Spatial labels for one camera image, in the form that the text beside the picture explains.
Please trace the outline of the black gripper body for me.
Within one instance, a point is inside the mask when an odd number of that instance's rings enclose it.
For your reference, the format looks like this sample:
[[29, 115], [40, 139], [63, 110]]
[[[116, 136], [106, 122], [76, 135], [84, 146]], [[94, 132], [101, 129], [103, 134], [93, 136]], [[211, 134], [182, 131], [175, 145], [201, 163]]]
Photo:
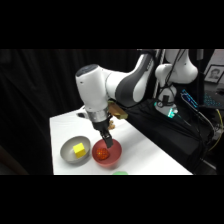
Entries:
[[100, 133], [106, 133], [108, 132], [109, 128], [109, 118], [103, 119], [103, 120], [92, 120], [93, 128]]

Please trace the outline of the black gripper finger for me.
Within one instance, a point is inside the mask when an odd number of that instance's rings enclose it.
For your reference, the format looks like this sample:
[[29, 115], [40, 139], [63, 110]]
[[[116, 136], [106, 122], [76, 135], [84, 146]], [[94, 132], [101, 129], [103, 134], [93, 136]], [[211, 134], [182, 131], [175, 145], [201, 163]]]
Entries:
[[108, 131], [103, 131], [101, 133], [102, 139], [104, 140], [106, 146], [108, 148], [111, 148], [113, 145], [113, 140], [112, 140], [112, 136], [110, 135], [110, 133]]

